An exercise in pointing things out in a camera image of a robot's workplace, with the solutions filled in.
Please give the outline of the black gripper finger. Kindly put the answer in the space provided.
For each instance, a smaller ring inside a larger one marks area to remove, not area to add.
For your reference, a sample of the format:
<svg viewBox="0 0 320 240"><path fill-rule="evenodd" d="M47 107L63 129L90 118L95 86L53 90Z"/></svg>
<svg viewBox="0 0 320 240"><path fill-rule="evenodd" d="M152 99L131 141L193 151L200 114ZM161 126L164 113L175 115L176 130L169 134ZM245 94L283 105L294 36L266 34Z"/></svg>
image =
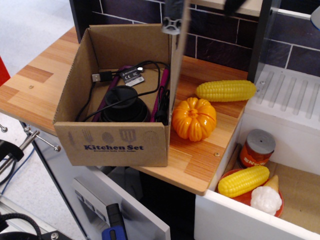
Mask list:
<svg viewBox="0 0 320 240"><path fill-rule="evenodd" d="M165 0L162 16L162 32L170 35L179 35L183 17L183 0Z"/></svg>
<svg viewBox="0 0 320 240"><path fill-rule="evenodd" d="M232 16L240 9L246 0L225 0L223 12L226 16Z"/></svg>

